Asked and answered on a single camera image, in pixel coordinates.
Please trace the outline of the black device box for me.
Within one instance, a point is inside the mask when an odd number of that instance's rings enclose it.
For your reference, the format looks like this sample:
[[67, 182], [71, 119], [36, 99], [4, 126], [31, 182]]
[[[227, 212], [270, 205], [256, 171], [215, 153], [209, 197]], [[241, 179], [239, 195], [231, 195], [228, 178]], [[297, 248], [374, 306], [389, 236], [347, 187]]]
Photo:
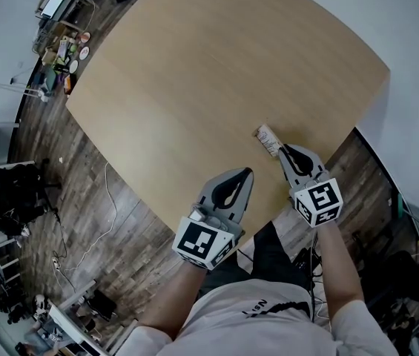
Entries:
[[302, 248], [292, 263], [307, 277], [320, 277], [322, 275], [315, 274], [316, 268], [322, 265], [322, 261], [321, 257], [312, 248]]

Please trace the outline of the person's right forearm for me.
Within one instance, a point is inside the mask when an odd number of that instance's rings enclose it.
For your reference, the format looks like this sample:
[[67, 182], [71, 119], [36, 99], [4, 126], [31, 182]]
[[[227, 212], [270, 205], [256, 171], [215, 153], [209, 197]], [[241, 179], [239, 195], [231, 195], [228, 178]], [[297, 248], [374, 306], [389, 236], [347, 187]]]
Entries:
[[317, 228], [322, 259], [323, 286], [329, 319], [348, 303], [364, 301], [357, 269], [334, 221]]

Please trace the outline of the person's left forearm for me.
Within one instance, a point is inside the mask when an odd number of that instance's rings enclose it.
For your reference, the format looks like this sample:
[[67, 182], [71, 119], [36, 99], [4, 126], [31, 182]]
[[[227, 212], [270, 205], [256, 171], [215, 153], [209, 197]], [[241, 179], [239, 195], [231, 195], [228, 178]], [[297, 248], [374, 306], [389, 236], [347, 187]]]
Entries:
[[206, 269], [183, 262], [146, 306], [138, 326], [159, 330], [174, 340], [191, 312], [206, 274]]

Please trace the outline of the person's white t-shirt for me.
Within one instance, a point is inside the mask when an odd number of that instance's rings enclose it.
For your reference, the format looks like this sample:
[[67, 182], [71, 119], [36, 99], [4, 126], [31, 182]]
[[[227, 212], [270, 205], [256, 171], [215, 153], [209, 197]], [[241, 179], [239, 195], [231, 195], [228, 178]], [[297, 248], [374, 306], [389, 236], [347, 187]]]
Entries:
[[299, 286], [231, 283], [195, 302], [175, 339], [137, 326], [116, 356], [398, 356], [361, 300], [343, 306], [329, 330], [310, 314]]

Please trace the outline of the white metal stand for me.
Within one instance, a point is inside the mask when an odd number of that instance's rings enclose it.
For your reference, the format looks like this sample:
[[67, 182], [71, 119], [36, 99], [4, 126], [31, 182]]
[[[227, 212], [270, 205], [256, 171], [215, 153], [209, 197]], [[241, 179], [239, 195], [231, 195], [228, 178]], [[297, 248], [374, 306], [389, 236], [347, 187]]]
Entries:
[[39, 98], [45, 97], [45, 93], [42, 90], [29, 88], [26, 86], [19, 87], [15, 85], [6, 85], [6, 84], [0, 83], [0, 89], [17, 92], [17, 93], [23, 93], [25, 96], [37, 96]]

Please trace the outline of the white desk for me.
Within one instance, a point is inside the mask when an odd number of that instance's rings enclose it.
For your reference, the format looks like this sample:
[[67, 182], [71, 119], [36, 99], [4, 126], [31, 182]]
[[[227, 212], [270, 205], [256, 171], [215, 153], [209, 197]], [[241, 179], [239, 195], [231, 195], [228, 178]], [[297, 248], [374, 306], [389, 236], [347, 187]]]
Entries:
[[77, 290], [73, 295], [66, 299], [63, 303], [56, 306], [51, 304], [49, 311], [53, 321], [62, 328], [62, 330], [84, 351], [87, 356], [109, 356], [97, 343], [84, 333], [66, 314], [66, 311], [84, 297], [90, 289], [96, 285], [95, 280], [91, 280], [83, 288]]

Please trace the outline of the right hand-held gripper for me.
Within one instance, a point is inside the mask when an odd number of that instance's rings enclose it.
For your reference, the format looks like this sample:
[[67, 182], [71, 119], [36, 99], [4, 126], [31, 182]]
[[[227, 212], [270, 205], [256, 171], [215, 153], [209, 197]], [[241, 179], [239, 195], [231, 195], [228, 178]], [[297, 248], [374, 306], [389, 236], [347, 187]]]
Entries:
[[294, 209], [316, 228], [339, 217], [343, 198], [337, 180], [325, 170], [319, 156], [299, 145], [284, 144], [278, 150], [280, 164]]

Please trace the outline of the open laptop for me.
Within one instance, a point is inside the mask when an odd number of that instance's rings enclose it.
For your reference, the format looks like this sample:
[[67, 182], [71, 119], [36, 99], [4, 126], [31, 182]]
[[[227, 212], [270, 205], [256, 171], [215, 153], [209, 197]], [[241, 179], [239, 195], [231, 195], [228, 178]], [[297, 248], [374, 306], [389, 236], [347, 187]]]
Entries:
[[48, 0], [42, 9], [42, 15], [52, 18], [64, 0]]

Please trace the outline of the person's black trousers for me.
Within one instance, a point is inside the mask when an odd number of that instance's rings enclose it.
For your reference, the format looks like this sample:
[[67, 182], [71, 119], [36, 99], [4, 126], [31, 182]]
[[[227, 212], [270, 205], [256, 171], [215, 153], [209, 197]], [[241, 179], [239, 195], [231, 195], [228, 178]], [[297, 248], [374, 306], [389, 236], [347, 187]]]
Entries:
[[221, 286], [250, 279], [289, 283], [309, 290], [309, 278], [290, 261], [272, 221], [254, 235], [252, 272], [240, 268], [233, 253], [206, 274], [197, 298]]

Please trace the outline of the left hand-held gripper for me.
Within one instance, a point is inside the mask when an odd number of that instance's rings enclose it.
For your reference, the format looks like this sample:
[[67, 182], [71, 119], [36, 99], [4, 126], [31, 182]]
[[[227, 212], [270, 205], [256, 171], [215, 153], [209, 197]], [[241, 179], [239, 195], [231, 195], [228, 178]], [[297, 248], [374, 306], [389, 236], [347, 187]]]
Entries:
[[[250, 168], [229, 170], [206, 182], [190, 215], [181, 218], [172, 249], [183, 260], [214, 270], [245, 234], [233, 220], [242, 219], [253, 185]], [[226, 208], [228, 217], [204, 205]]]

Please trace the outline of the wooden table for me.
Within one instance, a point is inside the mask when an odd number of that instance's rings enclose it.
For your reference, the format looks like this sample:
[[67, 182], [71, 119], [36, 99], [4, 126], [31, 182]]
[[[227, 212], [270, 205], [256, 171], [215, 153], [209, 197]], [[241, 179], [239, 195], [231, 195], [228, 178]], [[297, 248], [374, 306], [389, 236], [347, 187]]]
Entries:
[[67, 109], [138, 197], [176, 229], [203, 185], [249, 167], [247, 237], [288, 202], [254, 132], [329, 160], [390, 72], [312, 0], [138, 0], [93, 54]]

